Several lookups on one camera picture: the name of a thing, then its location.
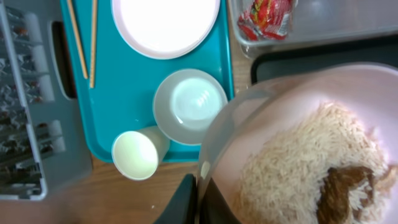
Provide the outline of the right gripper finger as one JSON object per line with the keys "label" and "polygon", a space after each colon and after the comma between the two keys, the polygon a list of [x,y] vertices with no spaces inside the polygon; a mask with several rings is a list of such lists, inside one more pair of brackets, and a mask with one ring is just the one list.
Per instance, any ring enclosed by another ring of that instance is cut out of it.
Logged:
{"label": "right gripper finger", "polygon": [[196,209],[196,178],[187,174],[154,224],[194,224]]}

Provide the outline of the small white cup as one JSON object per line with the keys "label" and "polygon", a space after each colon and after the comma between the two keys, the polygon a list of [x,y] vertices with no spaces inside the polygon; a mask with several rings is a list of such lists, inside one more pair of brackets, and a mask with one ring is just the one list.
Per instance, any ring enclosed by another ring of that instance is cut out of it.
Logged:
{"label": "small white cup", "polygon": [[121,133],[113,142],[111,155],[123,176],[142,181],[153,176],[169,148],[170,139],[157,126],[150,126]]}

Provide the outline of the pile of white rice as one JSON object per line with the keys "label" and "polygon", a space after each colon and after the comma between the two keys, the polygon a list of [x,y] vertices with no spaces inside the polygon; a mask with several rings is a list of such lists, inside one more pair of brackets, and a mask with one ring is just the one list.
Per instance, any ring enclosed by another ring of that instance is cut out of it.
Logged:
{"label": "pile of white rice", "polygon": [[396,182],[376,135],[325,103],[249,158],[233,207],[246,223],[380,223]]}

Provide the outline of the grey round bowl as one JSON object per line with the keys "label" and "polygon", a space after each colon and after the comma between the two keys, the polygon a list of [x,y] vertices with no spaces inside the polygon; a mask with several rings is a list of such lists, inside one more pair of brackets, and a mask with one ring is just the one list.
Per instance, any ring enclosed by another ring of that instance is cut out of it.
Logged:
{"label": "grey round bowl", "polygon": [[197,146],[227,103],[227,95],[215,78],[189,68],[170,74],[159,85],[152,110],[157,126],[169,139]]}

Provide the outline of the pink bowl with rice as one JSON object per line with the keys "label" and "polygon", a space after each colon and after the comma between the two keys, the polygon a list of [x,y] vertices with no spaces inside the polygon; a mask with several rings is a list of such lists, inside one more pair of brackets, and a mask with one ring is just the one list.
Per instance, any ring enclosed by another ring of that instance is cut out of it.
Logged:
{"label": "pink bowl with rice", "polygon": [[[198,203],[202,223],[246,223],[233,207],[252,155],[281,131],[299,125],[325,103],[351,111],[374,133],[397,166],[397,70],[354,64],[254,85],[228,103],[211,124],[200,152]],[[397,182],[380,223],[397,222]]]}

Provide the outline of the large white round plate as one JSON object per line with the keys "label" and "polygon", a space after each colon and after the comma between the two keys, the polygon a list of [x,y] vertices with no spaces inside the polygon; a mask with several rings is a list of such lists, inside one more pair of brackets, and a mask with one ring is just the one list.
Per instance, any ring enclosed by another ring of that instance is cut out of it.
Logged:
{"label": "large white round plate", "polygon": [[112,0],[116,28],[136,52],[149,58],[181,57],[212,30],[220,0]]}

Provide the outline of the red snack wrapper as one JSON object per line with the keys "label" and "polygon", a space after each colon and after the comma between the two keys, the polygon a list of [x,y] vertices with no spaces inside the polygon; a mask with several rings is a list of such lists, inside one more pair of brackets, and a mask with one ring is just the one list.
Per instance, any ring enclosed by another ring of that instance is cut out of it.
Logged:
{"label": "red snack wrapper", "polygon": [[248,40],[284,40],[296,5],[294,0],[254,0],[240,15],[237,25]]}

